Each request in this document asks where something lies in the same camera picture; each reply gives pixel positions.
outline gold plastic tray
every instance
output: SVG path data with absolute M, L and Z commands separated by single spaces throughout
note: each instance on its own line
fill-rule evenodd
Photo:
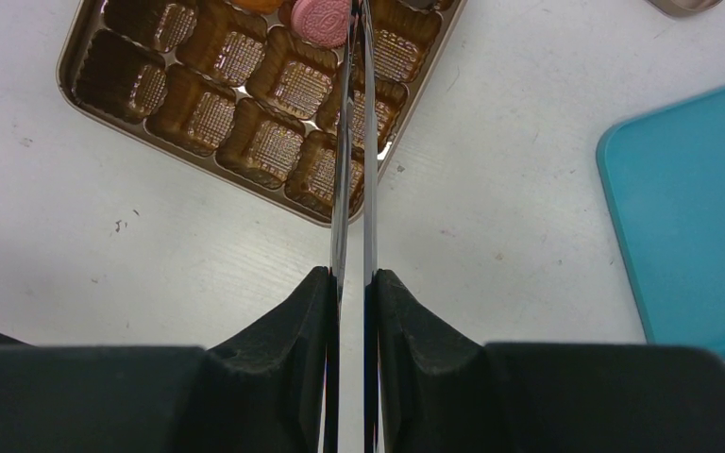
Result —
M 419 11 L 371 0 L 380 175 L 465 1 Z M 260 15 L 224 0 L 83 0 L 59 59 L 59 88 L 96 121 L 327 226 L 343 52 L 291 32 L 294 2 Z M 352 218 L 362 176 L 360 151 Z

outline pink macaron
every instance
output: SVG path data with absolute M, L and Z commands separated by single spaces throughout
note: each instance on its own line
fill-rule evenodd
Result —
M 351 0 L 298 0 L 293 7 L 293 30 L 307 41 L 333 48 L 346 42 Z

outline empty tray compartment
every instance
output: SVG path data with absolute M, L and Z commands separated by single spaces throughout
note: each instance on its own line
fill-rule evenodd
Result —
M 443 17 L 422 12 L 395 0 L 372 0 L 377 75 L 412 82 L 440 33 Z
M 301 158 L 285 185 L 285 194 L 326 220 L 334 206 L 337 140 L 321 131 L 311 132 L 301 145 Z M 355 149 L 351 160 L 350 213 L 363 201 L 363 152 Z
M 164 67 L 159 56 L 101 31 L 93 37 L 74 93 L 87 105 L 137 124 L 157 109 L 165 95 Z
M 236 117 L 229 139 L 215 155 L 218 165 L 267 189 L 278 189 L 298 160 L 304 125 L 248 98 L 238 103 Z
M 354 134 L 354 145 L 360 148 L 365 147 L 365 83 L 362 71 L 354 72 L 354 118 L 351 122 L 351 129 Z M 325 132 L 337 133 L 337 125 L 340 121 L 340 105 L 343 102 L 341 86 L 335 84 L 335 89 L 329 95 L 327 102 L 318 110 L 316 123 Z M 376 89 L 376 111 L 379 151 L 384 149 L 385 144 L 391 137 L 391 131 L 396 120 L 407 102 L 407 87 L 401 83 L 377 78 Z
M 246 84 L 249 94 L 296 118 L 311 118 L 332 89 L 334 52 L 313 47 L 282 26 L 268 33 L 260 68 Z
M 146 128 L 197 156 L 211 155 L 231 130 L 234 92 L 180 65 L 168 70 L 167 87 L 162 106 L 148 118 Z
M 177 49 L 185 65 L 232 87 L 243 85 L 262 61 L 268 24 L 221 0 L 203 0 L 193 35 Z
M 109 0 L 104 24 L 150 49 L 169 52 L 193 32 L 196 0 Z

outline table surface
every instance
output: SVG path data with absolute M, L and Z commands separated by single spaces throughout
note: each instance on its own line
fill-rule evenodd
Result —
M 0 1 L 0 331 L 230 337 L 329 261 L 329 231 L 73 110 L 76 2 Z M 379 263 L 475 341 L 643 342 L 595 160 L 612 124 L 725 84 L 725 2 L 470 0 L 382 179 Z M 362 449 L 362 222 L 341 442 Z

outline teal cutting board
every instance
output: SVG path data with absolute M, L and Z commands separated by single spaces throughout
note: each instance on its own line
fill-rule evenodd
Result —
M 725 358 L 725 88 L 614 126 L 597 160 L 647 339 Z

